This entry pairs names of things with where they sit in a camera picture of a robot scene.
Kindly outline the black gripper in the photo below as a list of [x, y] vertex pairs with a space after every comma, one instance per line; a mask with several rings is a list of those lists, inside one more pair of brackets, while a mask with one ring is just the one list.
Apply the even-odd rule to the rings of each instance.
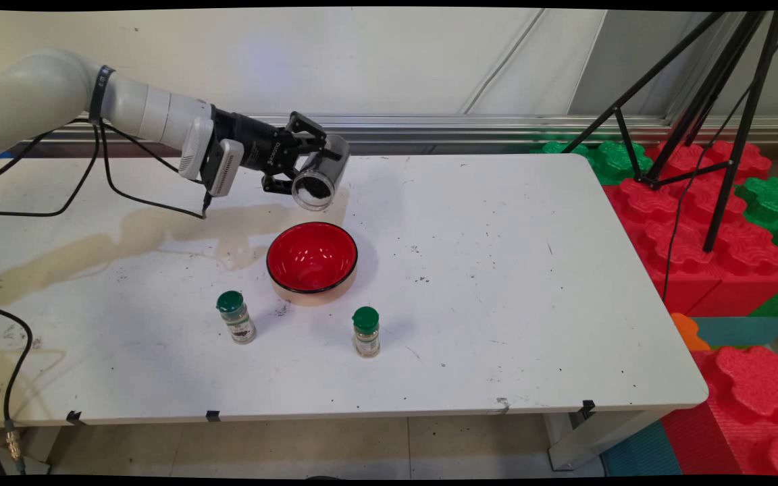
[[[212, 176], [233, 178], [240, 167], [263, 173], [263, 191], [291, 196], [296, 178], [296, 155], [312, 153], [340, 161], [344, 154], [339, 144], [328, 140], [321, 124], [293, 111], [287, 126], [272, 124], [212, 110]], [[286, 180], [275, 178], [285, 175]]]

